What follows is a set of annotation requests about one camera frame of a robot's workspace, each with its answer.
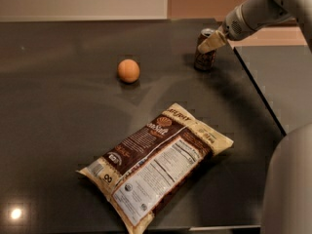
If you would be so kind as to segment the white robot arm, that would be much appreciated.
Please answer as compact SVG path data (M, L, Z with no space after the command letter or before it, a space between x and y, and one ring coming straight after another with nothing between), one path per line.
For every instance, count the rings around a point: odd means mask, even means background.
M228 40L240 41L265 26L291 19L309 49L265 52L260 58L273 69L269 80L287 131L269 163L261 234L312 234L312 0L248 0L230 12L198 48L207 53Z

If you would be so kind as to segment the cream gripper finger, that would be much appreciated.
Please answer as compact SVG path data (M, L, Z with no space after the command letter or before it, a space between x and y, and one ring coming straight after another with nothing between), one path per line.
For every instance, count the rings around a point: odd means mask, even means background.
M197 49L201 54L205 54L224 46L226 42L226 36L221 31L217 30L211 36L205 39L197 47Z

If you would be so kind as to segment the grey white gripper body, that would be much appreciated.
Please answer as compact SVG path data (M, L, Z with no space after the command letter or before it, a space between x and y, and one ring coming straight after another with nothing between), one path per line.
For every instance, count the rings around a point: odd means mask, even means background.
M225 36L231 41L241 41L253 32L244 20L241 6L237 6L225 17L221 27Z

